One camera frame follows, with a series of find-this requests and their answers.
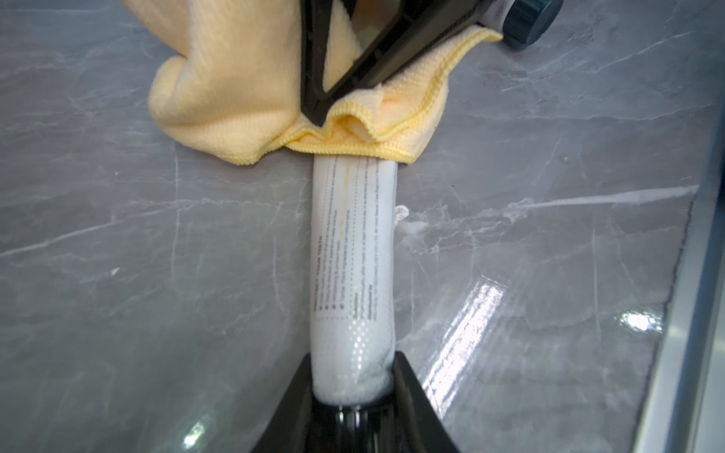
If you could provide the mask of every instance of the gray marble surface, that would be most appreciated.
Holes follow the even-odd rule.
[[[175,145],[146,112],[172,52],[115,1],[1,8],[0,451],[248,451],[309,350],[311,157]],[[399,169],[395,295],[463,452],[629,450],[724,22],[712,0],[566,0],[537,45],[453,72]]]

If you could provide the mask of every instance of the round cap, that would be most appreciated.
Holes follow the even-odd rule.
[[[536,42],[554,22],[564,0],[516,0],[503,22],[503,34],[517,46]]]

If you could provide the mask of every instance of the black base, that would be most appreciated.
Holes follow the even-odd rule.
[[[393,362],[394,391],[355,407],[322,404],[312,395],[307,354],[253,453],[457,453],[405,355]]]

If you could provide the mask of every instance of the white tube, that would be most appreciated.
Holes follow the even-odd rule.
[[[503,33],[503,22],[506,20],[506,16],[508,16],[508,12],[511,10],[515,1],[516,0],[494,0],[479,22],[488,28],[496,30],[499,33]]]
[[[315,156],[312,391],[325,404],[364,404],[392,391],[396,182],[396,162]]]

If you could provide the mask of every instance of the glossy surface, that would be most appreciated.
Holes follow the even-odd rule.
[[[725,278],[721,277],[720,281],[725,283]],[[725,433],[721,424],[725,412],[725,390],[722,386],[725,380],[725,291],[722,283],[719,296],[713,347],[710,351],[705,392],[697,425],[695,453],[716,452],[725,445]]]
[[[309,351],[312,160],[173,145],[115,1],[0,13],[0,450],[248,451]],[[567,1],[475,48],[397,203],[398,349],[464,452],[626,452],[725,5]]]
[[[723,419],[706,409],[718,406],[722,391],[722,380],[708,375],[717,370],[718,293],[725,280],[725,116],[718,123],[690,210],[667,328],[652,366],[633,453],[691,452],[693,444],[702,442],[710,444],[706,451],[720,450],[706,440]]]

